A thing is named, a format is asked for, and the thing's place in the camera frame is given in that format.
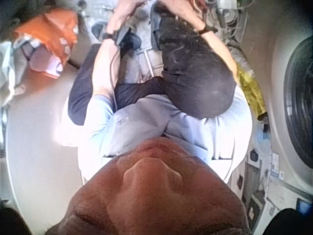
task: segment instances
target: black pants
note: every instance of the black pants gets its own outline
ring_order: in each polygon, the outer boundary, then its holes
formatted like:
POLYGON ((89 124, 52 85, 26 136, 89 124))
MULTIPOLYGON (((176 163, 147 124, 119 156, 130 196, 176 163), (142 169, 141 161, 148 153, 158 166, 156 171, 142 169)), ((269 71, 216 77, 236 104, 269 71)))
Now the black pants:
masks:
MULTIPOLYGON (((196 118, 225 112, 232 103, 236 83, 224 61, 190 26, 173 18, 162 18, 156 36, 162 50, 163 78, 154 77, 141 84, 117 84, 114 93, 118 109, 150 94, 166 94, 177 108, 196 118)), ((85 122, 99 48, 100 44, 91 47, 69 95, 68 115, 76 125, 85 122)))

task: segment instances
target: black watch strap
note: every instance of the black watch strap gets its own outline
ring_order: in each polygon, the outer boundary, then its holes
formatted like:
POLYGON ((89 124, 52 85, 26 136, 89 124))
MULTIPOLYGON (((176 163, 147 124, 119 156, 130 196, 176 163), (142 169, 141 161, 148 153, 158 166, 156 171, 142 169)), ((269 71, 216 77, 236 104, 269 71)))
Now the black watch strap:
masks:
POLYGON ((214 28, 214 27, 205 25, 204 29, 198 31, 198 33, 199 33, 200 35, 202 35, 202 34, 204 34, 204 33, 210 32, 210 31, 212 31, 213 33, 216 33, 218 30, 217 30, 216 28, 214 28))
POLYGON ((114 42, 117 40, 117 32, 115 31, 113 34, 110 33, 104 33, 103 34, 103 41, 106 39, 112 39, 114 42))

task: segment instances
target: orange bag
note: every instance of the orange bag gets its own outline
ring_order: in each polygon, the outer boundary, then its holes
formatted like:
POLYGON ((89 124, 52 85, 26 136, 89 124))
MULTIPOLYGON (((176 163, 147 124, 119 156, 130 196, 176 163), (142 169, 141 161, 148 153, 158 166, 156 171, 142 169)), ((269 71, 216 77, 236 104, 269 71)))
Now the orange bag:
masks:
POLYGON ((74 11, 53 9, 18 27, 14 48, 22 50, 32 70, 58 78, 77 42, 77 24, 74 11))

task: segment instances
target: sleeve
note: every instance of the sleeve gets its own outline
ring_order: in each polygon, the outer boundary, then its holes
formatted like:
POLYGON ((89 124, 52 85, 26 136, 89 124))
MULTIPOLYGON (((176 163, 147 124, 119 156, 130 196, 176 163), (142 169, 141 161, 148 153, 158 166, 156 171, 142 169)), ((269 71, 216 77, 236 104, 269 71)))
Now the sleeve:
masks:
POLYGON ((230 108, 218 117, 217 134, 218 156, 232 161, 225 182, 228 181, 231 172, 245 158, 252 133, 252 116, 246 97, 240 87, 236 87, 234 101, 230 108))
POLYGON ((78 147, 78 165, 89 180, 105 163, 103 156, 110 144, 115 122, 110 99, 103 95, 91 98, 84 124, 83 138, 78 147))

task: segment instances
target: nose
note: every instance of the nose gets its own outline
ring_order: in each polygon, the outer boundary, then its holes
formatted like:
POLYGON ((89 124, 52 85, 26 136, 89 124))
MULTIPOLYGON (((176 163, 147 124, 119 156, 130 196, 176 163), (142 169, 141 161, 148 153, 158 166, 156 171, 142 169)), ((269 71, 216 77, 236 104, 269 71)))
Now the nose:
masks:
POLYGON ((137 193, 179 191, 182 176, 161 159, 146 157, 124 173, 123 184, 137 193))

